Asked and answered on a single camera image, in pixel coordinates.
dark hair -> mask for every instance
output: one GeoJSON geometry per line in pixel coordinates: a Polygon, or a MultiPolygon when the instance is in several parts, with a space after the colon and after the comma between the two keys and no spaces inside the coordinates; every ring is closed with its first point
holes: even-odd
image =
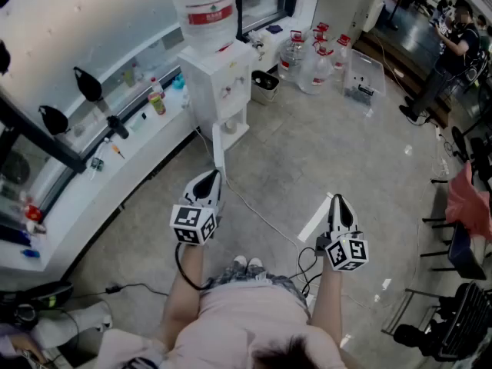
{"type": "Polygon", "coordinates": [[[468,4],[466,0],[456,0],[456,2],[454,3],[454,7],[462,7],[468,11],[468,14],[470,14],[472,18],[474,17],[474,10],[471,9],[471,5],[468,4]]]}
{"type": "Polygon", "coordinates": [[[303,337],[292,337],[285,347],[270,348],[254,353],[254,359],[268,369],[318,369],[306,353],[303,337]]]}

plastic water bottle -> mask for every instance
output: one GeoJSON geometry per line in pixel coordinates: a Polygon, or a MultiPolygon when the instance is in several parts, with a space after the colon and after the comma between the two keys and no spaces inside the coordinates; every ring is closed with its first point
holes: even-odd
{"type": "Polygon", "coordinates": [[[302,33],[298,30],[291,30],[291,39],[287,40],[280,50],[280,60],[278,62],[278,75],[285,81],[293,82],[301,69],[304,60],[304,40],[302,33]]]}
{"type": "Polygon", "coordinates": [[[344,76],[344,68],[348,62],[349,51],[351,49],[351,38],[345,34],[342,34],[340,38],[333,42],[331,49],[333,49],[333,62],[335,73],[335,80],[341,81],[344,76]]]}
{"type": "Polygon", "coordinates": [[[315,47],[316,54],[306,57],[297,80],[299,88],[309,95],[319,95],[326,80],[334,71],[330,61],[333,51],[327,51],[319,43],[316,43],[315,47]]]}
{"type": "Polygon", "coordinates": [[[307,53],[309,53],[311,51],[311,46],[313,47],[313,52],[316,52],[316,48],[313,46],[313,44],[316,41],[320,41],[320,38],[323,41],[328,40],[328,28],[329,27],[330,26],[328,26],[326,23],[319,22],[319,24],[315,28],[312,28],[309,31],[309,33],[308,33],[309,37],[306,40],[306,48],[308,50],[307,53]]]}
{"type": "Polygon", "coordinates": [[[185,41],[205,54],[219,52],[238,32],[236,0],[173,0],[185,41]]]}

gray tiled floor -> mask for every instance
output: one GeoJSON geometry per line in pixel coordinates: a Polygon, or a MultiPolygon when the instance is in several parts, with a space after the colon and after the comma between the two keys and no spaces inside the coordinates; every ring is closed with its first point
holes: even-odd
{"type": "MultiPolygon", "coordinates": [[[[442,142],[436,145],[432,125],[408,123],[397,109],[402,101],[403,92],[387,78],[387,97],[368,117],[336,85],[329,85],[322,95],[309,96],[282,83],[276,104],[248,105],[251,130],[226,155],[233,187],[300,249],[314,244],[314,237],[303,244],[297,235],[327,192],[342,193],[354,206],[369,241],[371,261],[363,271],[344,276],[344,334],[351,336],[345,348],[366,368],[413,368],[423,361],[418,351],[395,344],[380,332],[405,287],[451,294],[461,283],[451,272],[428,271],[433,264],[446,264],[446,258],[417,263],[417,251],[441,249],[442,236],[417,223],[444,209],[445,202],[434,200],[438,188],[429,183],[432,168],[440,168],[434,160],[437,146],[450,176],[460,165],[445,155],[442,142]],[[392,281],[383,291],[387,278],[392,281]]],[[[444,135],[450,138],[449,130],[444,135]]],[[[146,282],[168,291],[176,272],[175,238],[168,227],[171,206],[189,179],[210,168],[211,160],[196,138],[156,178],[144,183],[76,268],[72,277],[76,293],[102,291],[111,282],[146,282]]],[[[270,271],[293,274],[294,245],[228,188],[224,199],[222,224],[207,246],[206,274],[219,272],[236,254],[258,256],[270,271]]],[[[303,264],[311,263],[308,257],[303,264]]],[[[309,274],[317,271],[318,266],[309,274]]],[[[107,299],[117,327],[138,334],[156,331],[163,304],[159,296],[134,288],[107,299]]],[[[418,323],[426,304],[412,304],[409,321],[418,323]]],[[[97,350],[97,343],[94,334],[82,335],[85,348],[97,350]]]]}

white shoe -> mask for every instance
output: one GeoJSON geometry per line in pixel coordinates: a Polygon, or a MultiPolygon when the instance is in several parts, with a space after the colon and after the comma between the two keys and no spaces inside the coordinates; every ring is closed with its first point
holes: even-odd
{"type": "Polygon", "coordinates": [[[244,255],[238,255],[234,261],[238,262],[239,264],[241,264],[243,267],[245,267],[246,265],[248,265],[248,260],[246,259],[246,257],[244,255]]]}
{"type": "Polygon", "coordinates": [[[248,262],[248,268],[249,267],[263,267],[263,263],[261,262],[261,260],[259,258],[252,258],[248,262]]]}

